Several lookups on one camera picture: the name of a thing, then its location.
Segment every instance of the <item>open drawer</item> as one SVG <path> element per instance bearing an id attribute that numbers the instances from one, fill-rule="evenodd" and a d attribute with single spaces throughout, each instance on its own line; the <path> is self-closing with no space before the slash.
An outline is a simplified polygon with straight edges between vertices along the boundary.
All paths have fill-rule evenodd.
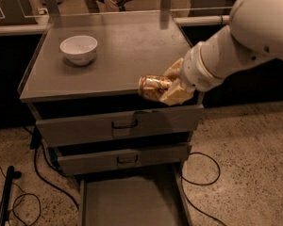
<path id="1" fill-rule="evenodd" d="M 174 164 L 91 175 L 81 181 L 79 226 L 188 226 Z"/>
<path id="2" fill-rule="evenodd" d="M 185 105 L 37 121 L 49 147 L 190 132 L 202 105 Z"/>

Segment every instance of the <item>power cord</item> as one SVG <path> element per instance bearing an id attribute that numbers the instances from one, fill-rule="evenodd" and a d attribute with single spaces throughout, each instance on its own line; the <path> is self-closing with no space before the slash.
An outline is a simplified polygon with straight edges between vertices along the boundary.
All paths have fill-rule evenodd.
<path id="1" fill-rule="evenodd" d="M 35 169 L 35 172 L 36 172 L 36 174 L 38 175 L 38 177 L 39 177 L 42 181 L 44 181 L 45 183 L 47 183 L 48 185 L 50 185 L 51 187 L 53 187 L 54 189 L 60 191 L 61 193 L 65 194 L 66 196 L 68 196 L 68 197 L 73 201 L 73 203 L 74 203 L 76 209 L 78 210 L 78 203 L 75 201 L 75 198 L 74 198 L 72 195 L 70 195 L 70 194 L 69 194 L 68 192 L 66 192 L 65 190 L 59 188 L 58 186 L 53 185 L 52 183 L 50 183 L 49 181 L 47 181 L 45 178 L 43 178 L 43 177 L 40 175 L 40 173 L 39 173 L 39 171 L 38 171 L 38 168 L 37 168 L 37 152 L 38 152 L 38 149 L 35 149 L 35 155 L 34 155 L 34 169 Z"/>
<path id="2" fill-rule="evenodd" d="M 203 215 L 205 215 L 205 216 L 207 216 L 207 217 L 209 217 L 209 218 L 211 218 L 211 219 L 217 221 L 218 223 L 220 223 L 220 224 L 223 225 L 223 226 L 226 226 L 226 224 L 223 223 L 221 220 L 217 219 L 216 217 L 214 217 L 214 216 L 212 216 L 212 215 L 210 215 L 210 214 L 208 214 L 208 213 L 202 211 L 202 210 L 199 209 L 198 207 L 196 207 L 196 206 L 191 202 L 191 200 L 189 199 L 189 197 L 187 196 L 187 194 L 186 194 L 186 192 L 185 192 L 185 190 L 184 190 L 184 188 L 183 188 L 183 181 L 185 181 L 185 182 L 187 182 L 187 183 L 189 183 L 189 184 L 191 184 L 191 185 L 196 185 L 196 186 L 211 186 L 211 185 L 213 185 L 214 183 L 216 183 L 216 182 L 218 181 L 218 179 L 220 178 L 220 175 L 221 175 L 220 166 L 219 166 L 219 164 L 217 163 L 216 160 L 214 160 L 212 157 L 210 157 L 209 155 L 204 154 L 204 153 L 190 153 L 189 156 L 194 155 L 194 154 L 200 154 L 200 155 L 203 155 L 203 156 L 209 158 L 210 160 L 212 160 L 212 161 L 214 162 L 214 164 L 217 166 L 218 175 L 217 175 L 216 179 L 213 180 L 212 182 L 209 182 L 209 183 L 206 183 L 206 184 L 199 184 L 199 183 L 192 182 L 192 181 L 188 180 L 187 178 L 185 178 L 185 177 L 182 175 L 182 171 L 181 171 L 181 172 L 180 172 L 180 177 L 181 177 L 181 188 L 182 188 L 183 194 L 184 194 L 184 196 L 185 196 L 187 202 L 189 203 L 189 205 L 192 206 L 192 207 L 193 207 L 195 210 L 197 210 L 199 213 L 201 213 L 201 214 L 203 214 Z"/>
<path id="3" fill-rule="evenodd" d="M 1 174 L 6 178 L 6 175 L 5 175 L 5 173 L 3 172 L 1 166 L 0 166 L 0 171 L 1 171 Z M 12 205 L 11 210 L 8 212 L 8 225 L 10 225 L 10 224 L 9 224 L 9 218 L 10 218 L 10 214 L 11 214 L 11 213 L 12 213 L 18 220 L 20 220 L 20 221 L 24 224 L 24 226 L 32 226 L 32 225 L 34 225 L 34 224 L 38 221 L 38 219 L 40 218 L 40 216 L 41 216 L 41 211 L 42 211 L 42 209 L 41 209 L 41 201 L 40 201 L 39 197 L 38 197 L 36 194 L 34 194 L 34 193 L 27 193 L 27 192 L 25 192 L 23 189 L 21 189 L 21 187 L 20 187 L 19 185 L 15 184 L 15 183 L 12 183 L 12 184 L 15 185 L 15 186 L 17 186 L 17 187 L 23 192 L 23 194 L 21 194 L 20 196 L 18 196 L 18 197 L 16 198 L 16 200 L 14 201 L 14 203 L 13 203 L 13 205 Z M 21 204 L 21 202 L 23 201 L 23 199 L 24 199 L 25 197 L 27 197 L 27 196 L 34 197 L 35 199 L 37 199 L 38 206 L 39 206 L 39 214 L 37 215 L 36 219 L 35 219 L 31 224 L 25 223 L 25 221 L 24 221 L 23 219 L 21 219 L 20 216 L 19 216 L 19 215 L 17 214 L 17 212 L 15 211 L 16 207 L 19 206 L 19 205 Z"/>
<path id="4" fill-rule="evenodd" d="M 33 135 L 33 132 L 28 130 L 26 127 L 23 127 L 30 135 Z M 46 156 L 46 153 L 45 153 L 45 148 L 42 144 L 42 142 L 40 142 L 40 145 L 41 145 L 41 148 L 42 148 L 42 154 L 43 154 L 43 157 L 44 157 L 44 160 L 46 162 L 46 164 L 48 165 L 48 167 L 52 170 L 54 170 L 55 172 L 57 172 L 59 175 L 63 176 L 63 177 L 67 177 L 65 174 L 63 174 L 62 171 L 56 169 L 54 166 L 52 166 L 48 159 L 47 159 L 47 156 Z M 37 174 L 37 176 L 42 180 L 44 181 L 46 184 L 50 185 L 51 187 L 53 187 L 54 189 L 60 191 L 61 193 L 65 194 L 66 196 L 68 196 L 74 203 L 76 209 L 78 210 L 78 203 L 75 201 L 75 198 L 70 195 L 68 192 L 66 192 L 65 190 L 59 188 L 58 186 L 55 186 L 54 184 L 50 183 L 48 180 L 46 180 L 45 178 L 43 178 L 41 175 L 40 175 L 40 172 L 38 171 L 38 168 L 37 168 L 37 152 L 38 152 L 38 148 L 35 149 L 35 154 L 34 154 L 34 169 L 35 169 L 35 172 Z"/>

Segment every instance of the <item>cabinet top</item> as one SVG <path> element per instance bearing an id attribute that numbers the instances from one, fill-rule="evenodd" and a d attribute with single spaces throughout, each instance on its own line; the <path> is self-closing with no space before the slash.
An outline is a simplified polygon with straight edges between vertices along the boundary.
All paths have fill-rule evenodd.
<path id="1" fill-rule="evenodd" d="M 75 35 L 98 41 L 88 66 L 72 66 L 59 50 Z M 163 74 L 190 48 L 170 14 L 160 11 L 57 17 L 40 47 L 24 76 L 23 102 L 137 93 L 142 75 Z"/>

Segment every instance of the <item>drawer front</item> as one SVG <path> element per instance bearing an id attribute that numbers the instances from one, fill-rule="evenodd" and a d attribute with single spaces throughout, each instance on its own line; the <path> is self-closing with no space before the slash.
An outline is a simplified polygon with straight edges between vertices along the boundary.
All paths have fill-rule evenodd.
<path id="1" fill-rule="evenodd" d="M 195 130 L 201 105 L 37 121 L 49 147 Z"/>
<path id="2" fill-rule="evenodd" d="M 189 155 L 188 149 L 187 143 L 180 143 L 156 148 L 60 156 L 58 163 L 65 174 L 77 175 L 185 161 Z"/>

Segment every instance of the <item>white bowl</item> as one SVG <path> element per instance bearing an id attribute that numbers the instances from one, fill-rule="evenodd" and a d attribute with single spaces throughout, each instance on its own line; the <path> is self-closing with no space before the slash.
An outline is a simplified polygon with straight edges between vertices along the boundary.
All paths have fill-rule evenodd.
<path id="1" fill-rule="evenodd" d="M 87 65 L 96 57 L 97 40 L 79 35 L 64 40 L 59 48 L 64 56 L 76 65 Z"/>

